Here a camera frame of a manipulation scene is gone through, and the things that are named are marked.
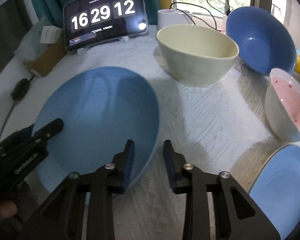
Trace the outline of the person left hand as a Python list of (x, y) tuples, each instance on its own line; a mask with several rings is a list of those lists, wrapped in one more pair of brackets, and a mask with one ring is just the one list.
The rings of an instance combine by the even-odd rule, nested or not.
[(16, 204), (10, 200), (0, 203), (0, 220), (12, 218), (18, 212)]

